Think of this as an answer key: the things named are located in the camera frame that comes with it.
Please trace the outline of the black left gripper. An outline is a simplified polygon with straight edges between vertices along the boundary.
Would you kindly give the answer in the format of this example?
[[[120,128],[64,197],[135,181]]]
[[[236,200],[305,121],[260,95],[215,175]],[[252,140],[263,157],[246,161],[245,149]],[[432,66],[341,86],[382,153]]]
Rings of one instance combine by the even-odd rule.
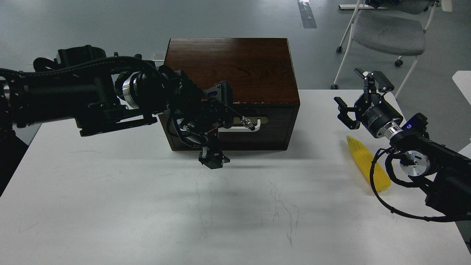
[[[170,147],[202,148],[198,160],[210,169],[230,163],[223,154],[218,129],[231,128],[234,114],[243,127],[255,131],[255,126],[232,108],[233,91],[229,83],[222,81],[202,90],[182,70],[160,66],[158,71],[167,80],[164,84],[167,109],[159,118]]]

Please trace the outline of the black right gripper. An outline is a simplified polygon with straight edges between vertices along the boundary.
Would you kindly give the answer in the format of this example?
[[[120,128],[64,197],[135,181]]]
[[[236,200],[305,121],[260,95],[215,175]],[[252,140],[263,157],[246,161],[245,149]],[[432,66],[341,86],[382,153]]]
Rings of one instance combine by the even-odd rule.
[[[338,104],[337,118],[350,130],[357,130],[360,124],[374,138],[381,138],[380,129],[389,122],[401,124],[403,116],[389,104],[383,96],[392,92],[395,87],[381,71],[363,71],[355,68],[354,72],[363,79],[363,94],[355,102],[354,107],[348,107],[341,97],[334,97]],[[357,120],[352,120],[349,112],[355,113]]]

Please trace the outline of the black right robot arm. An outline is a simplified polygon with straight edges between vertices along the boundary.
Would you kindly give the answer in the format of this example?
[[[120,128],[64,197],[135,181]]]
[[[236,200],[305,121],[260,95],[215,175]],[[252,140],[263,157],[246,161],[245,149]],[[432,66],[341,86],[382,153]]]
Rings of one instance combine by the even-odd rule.
[[[415,114],[404,125],[403,117],[385,100],[394,90],[393,84],[381,71],[355,69],[364,82],[363,94],[353,107],[348,107],[340,97],[338,119],[349,129],[363,125],[374,137],[386,137],[388,149],[378,149],[367,166],[367,179],[372,191],[391,213],[427,222],[457,222],[470,220],[470,159],[431,141],[426,131],[427,117]],[[386,203],[378,194],[379,182],[373,179],[375,165],[387,153],[385,169],[388,178],[397,185],[420,188],[425,194],[426,206],[439,211],[442,216],[417,216],[400,211]]]

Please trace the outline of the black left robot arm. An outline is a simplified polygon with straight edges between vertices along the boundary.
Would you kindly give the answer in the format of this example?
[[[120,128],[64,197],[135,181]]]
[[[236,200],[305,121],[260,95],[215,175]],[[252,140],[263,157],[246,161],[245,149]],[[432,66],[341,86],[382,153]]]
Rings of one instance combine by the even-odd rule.
[[[219,82],[200,89],[182,70],[156,66],[140,54],[108,57],[91,45],[58,50],[54,60],[39,57],[34,72],[1,69],[1,158],[11,161],[20,140],[13,127],[75,119],[82,137],[158,122],[185,145],[200,148],[199,162],[222,168],[218,130],[230,129],[237,117],[244,131],[256,125],[233,107],[232,89]]]

